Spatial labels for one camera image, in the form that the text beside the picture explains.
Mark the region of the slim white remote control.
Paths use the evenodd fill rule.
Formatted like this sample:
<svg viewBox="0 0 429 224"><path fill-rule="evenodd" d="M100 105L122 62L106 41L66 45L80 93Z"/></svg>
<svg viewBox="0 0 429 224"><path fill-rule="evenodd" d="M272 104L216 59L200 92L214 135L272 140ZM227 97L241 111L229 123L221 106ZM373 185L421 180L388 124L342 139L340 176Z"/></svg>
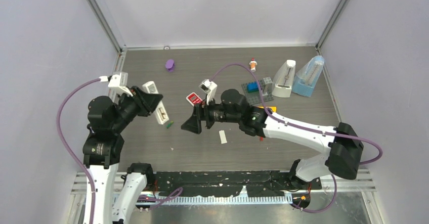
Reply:
<svg viewBox="0 0 429 224"><path fill-rule="evenodd" d="M154 81L148 81L145 84L143 84L142 87L143 87L143 91L145 93L159 94L159 91L158 91ZM157 122L160 125L164 125L165 123L167 123L169 121L169 116L166 112L166 109L165 109L162 101L160 101L157 104L157 107L154 111L154 114L156 116Z"/></svg>

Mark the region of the green battery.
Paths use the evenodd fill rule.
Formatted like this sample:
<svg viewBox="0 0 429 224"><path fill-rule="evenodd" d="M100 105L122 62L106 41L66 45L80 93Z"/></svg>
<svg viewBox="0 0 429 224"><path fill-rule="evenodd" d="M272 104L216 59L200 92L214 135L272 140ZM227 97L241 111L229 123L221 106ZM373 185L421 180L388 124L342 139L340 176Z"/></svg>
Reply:
<svg viewBox="0 0 429 224"><path fill-rule="evenodd" d="M172 125L173 125L173 121L170 121L167 125L166 125L166 128L170 128Z"/></svg>

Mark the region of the white remote with red keypad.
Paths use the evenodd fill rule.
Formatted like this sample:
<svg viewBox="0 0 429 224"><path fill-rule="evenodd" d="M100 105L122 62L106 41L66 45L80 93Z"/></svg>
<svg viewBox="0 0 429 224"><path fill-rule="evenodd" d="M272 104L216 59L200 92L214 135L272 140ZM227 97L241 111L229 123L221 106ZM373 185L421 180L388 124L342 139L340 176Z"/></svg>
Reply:
<svg viewBox="0 0 429 224"><path fill-rule="evenodd" d="M200 104L203 101L203 99L195 92L192 92L187 95L186 100L190 103L192 107L196 104Z"/></svg>

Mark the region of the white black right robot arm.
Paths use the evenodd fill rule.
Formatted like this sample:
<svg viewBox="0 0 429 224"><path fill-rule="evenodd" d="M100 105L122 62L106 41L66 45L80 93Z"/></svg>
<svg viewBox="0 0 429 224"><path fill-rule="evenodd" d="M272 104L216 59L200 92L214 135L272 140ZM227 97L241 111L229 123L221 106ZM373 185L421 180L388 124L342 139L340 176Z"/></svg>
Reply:
<svg viewBox="0 0 429 224"><path fill-rule="evenodd" d="M211 100L194 105L190 118L181 129L200 134L202 122L207 129L216 122L237 123L249 136L286 140L318 151L319 155L315 157L294 161L288 177L290 185L296 189L330 174L346 180L357 177L363 144L346 123L334 127L292 120L250 105L235 89L224 91L219 104Z"/></svg>

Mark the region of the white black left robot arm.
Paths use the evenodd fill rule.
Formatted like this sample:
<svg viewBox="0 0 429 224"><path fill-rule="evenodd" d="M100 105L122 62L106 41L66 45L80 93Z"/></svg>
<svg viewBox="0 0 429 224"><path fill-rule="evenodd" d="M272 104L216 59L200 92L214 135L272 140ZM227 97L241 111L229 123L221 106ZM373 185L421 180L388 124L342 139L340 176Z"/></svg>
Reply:
<svg viewBox="0 0 429 224"><path fill-rule="evenodd" d="M131 94L114 103L99 96L88 105L90 131L83 146L83 169L87 176L84 223L128 223L140 193L154 187L155 176L149 163L133 163L124 175L119 197L114 199L114 183L124 145L122 131L137 116L155 112L163 96L149 94L137 86Z"/></svg>

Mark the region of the slim white battery cover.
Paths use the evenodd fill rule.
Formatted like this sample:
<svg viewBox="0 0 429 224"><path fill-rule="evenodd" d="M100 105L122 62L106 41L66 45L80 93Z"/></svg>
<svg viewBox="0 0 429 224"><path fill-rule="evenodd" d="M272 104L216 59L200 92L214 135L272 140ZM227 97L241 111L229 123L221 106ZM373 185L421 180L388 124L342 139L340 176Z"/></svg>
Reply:
<svg viewBox="0 0 429 224"><path fill-rule="evenodd" d="M219 131L219 136L220 136L221 144L226 144L228 142L224 130Z"/></svg>

